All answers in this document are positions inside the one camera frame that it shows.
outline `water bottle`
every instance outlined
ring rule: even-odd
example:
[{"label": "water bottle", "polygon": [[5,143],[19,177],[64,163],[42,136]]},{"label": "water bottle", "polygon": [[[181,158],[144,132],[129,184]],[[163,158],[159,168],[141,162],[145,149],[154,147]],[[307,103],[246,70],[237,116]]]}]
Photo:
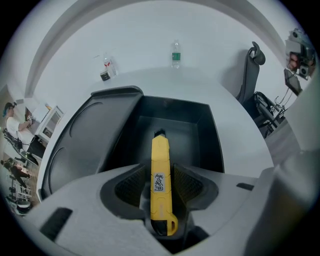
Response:
[{"label": "water bottle", "polygon": [[113,64],[111,57],[106,52],[103,55],[103,64],[110,78],[113,78],[117,75],[115,65]]},{"label": "water bottle", "polygon": [[175,69],[180,68],[181,49],[178,40],[174,40],[172,49],[172,67]]}]

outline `black office chair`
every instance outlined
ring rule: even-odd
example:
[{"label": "black office chair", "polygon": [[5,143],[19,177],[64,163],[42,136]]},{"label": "black office chair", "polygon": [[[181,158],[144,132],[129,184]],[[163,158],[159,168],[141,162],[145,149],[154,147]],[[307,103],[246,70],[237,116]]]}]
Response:
[{"label": "black office chair", "polygon": [[259,45],[256,42],[252,42],[252,44],[253,47],[249,49],[245,56],[243,82],[236,97],[242,105],[254,96],[260,66],[266,62],[266,57],[260,50]]}]

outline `yellow handle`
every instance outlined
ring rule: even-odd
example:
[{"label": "yellow handle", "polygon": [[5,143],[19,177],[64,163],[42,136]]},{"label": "yellow handle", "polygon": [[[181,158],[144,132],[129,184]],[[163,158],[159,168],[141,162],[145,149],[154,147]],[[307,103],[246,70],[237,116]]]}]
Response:
[{"label": "yellow handle", "polygon": [[162,135],[152,140],[150,204],[154,230],[172,236],[178,229],[178,219],[172,212],[169,141]]}]

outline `cap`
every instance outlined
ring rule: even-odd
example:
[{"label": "cap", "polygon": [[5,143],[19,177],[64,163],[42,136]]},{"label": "cap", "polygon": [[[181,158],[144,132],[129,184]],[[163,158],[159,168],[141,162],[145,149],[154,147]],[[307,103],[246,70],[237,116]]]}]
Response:
[{"label": "cap", "polygon": [[12,103],[7,102],[7,103],[5,104],[4,110],[3,110],[3,112],[2,112],[2,117],[3,117],[3,118],[6,116],[7,110],[8,110],[10,107],[13,107],[13,108],[14,108],[15,106],[14,106]]}]

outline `table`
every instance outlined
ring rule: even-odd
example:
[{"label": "table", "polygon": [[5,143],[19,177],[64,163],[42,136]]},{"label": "table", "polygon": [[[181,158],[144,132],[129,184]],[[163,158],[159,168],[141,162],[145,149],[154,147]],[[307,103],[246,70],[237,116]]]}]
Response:
[{"label": "table", "polygon": [[208,104],[220,139],[226,174],[259,177],[273,167],[266,142],[246,110],[219,83],[195,68],[169,67],[143,69],[100,81],[73,101],[56,126],[39,169],[37,193],[42,187],[46,164],[59,135],[72,116],[95,91],[124,86],[138,86],[146,96],[157,96]]}]

